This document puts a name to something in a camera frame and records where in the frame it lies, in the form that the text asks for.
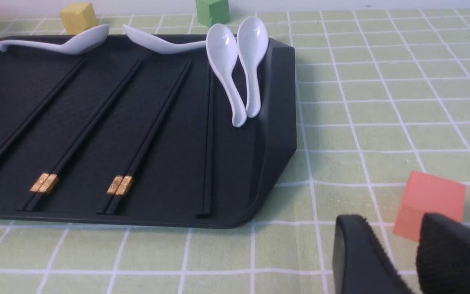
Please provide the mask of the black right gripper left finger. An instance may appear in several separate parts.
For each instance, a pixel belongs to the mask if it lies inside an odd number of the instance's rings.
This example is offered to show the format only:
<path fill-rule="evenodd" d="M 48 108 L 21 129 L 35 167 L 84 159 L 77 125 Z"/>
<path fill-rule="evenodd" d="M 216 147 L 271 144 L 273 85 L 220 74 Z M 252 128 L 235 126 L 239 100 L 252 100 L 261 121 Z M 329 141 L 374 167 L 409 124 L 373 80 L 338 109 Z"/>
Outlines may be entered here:
<path fill-rule="evenodd" d="M 337 294 L 412 294 L 366 218 L 339 215 L 333 246 Z"/>

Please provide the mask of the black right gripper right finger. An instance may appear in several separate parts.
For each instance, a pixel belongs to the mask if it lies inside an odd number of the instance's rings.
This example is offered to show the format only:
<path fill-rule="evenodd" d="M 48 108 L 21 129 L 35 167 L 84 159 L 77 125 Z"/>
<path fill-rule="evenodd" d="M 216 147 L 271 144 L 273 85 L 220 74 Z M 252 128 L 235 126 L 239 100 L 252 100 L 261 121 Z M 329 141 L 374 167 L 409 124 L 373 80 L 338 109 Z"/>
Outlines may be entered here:
<path fill-rule="evenodd" d="M 424 294 L 470 294 L 470 228 L 439 213 L 426 213 L 416 268 Z"/>

